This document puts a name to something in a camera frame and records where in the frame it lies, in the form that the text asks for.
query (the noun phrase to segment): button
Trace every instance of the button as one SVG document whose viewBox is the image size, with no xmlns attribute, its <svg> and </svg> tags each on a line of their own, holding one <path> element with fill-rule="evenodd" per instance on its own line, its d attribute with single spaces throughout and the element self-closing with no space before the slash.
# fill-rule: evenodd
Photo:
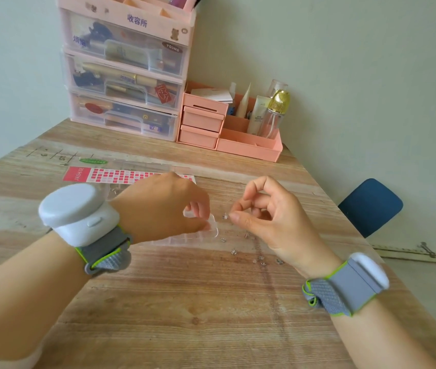
<svg viewBox="0 0 436 369">
<path fill-rule="evenodd" d="M 94 217 L 87 221 L 87 226 L 91 228 L 102 221 L 102 217 Z"/>
</svg>

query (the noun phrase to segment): left hand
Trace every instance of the left hand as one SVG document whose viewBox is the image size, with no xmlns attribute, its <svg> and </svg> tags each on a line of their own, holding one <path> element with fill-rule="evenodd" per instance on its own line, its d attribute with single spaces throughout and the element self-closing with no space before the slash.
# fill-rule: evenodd
<svg viewBox="0 0 436 369">
<path fill-rule="evenodd" d="M 119 212 L 119 225 L 132 235 L 133 243 L 194 233 L 209 225 L 208 193 L 173 172 L 135 182 L 110 204 Z M 188 207 L 196 217 L 184 217 Z"/>
</svg>

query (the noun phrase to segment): wooden table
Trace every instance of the wooden table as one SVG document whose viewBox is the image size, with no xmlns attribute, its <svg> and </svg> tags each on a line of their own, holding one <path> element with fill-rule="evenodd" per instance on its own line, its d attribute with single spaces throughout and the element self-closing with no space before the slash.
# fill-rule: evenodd
<svg viewBox="0 0 436 369">
<path fill-rule="evenodd" d="M 73 158 L 92 155 L 191 167 L 220 234 L 202 245 L 133 246 L 127 270 L 91 280 L 68 306 L 37 368 L 354 367 L 329 316 L 301 295 L 302 277 L 222 219 L 244 184 L 269 174 L 339 255 L 382 263 L 288 150 L 270 163 L 65 120 L 0 159 L 0 263 L 45 233 L 40 200 L 65 184 Z M 436 358 L 435 320 L 384 267 L 391 289 L 380 299 Z"/>
</svg>

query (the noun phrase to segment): blue chair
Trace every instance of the blue chair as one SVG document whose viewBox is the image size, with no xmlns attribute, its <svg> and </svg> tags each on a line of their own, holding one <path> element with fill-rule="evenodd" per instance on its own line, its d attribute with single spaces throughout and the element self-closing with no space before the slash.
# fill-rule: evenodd
<svg viewBox="0 0 436 369">
<path fill-rule="evenodd" d="M 381 182 L 368 179 L 341 202 L 339 209 L 366 238 L 397 215 L 403 205 Z"/>
</svg>

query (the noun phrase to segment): red sticker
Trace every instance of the red sticker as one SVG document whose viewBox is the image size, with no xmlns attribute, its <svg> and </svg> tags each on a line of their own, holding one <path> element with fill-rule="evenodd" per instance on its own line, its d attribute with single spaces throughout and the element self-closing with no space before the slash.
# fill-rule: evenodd
<svg viewBox="0 0 436 369">
<path fill-rule="evenodd" d="M 85 107 L 88 109 L 88 111 L 94 112 L 95 114 L 101 114 L 103 112 L 102 107 L 95 105 L 94 103 L 86 103 Z"/>
<path fill-rule="evenodd" d="M 167 103 L 172 101 L 172 97 L 170 96 L 170 93 L 168 92 L 167 87 L 165 84 L 160 84 L 159 86 L 155 87 L 156 95 L 160 99 L 161 103 Z"/>
</svg>

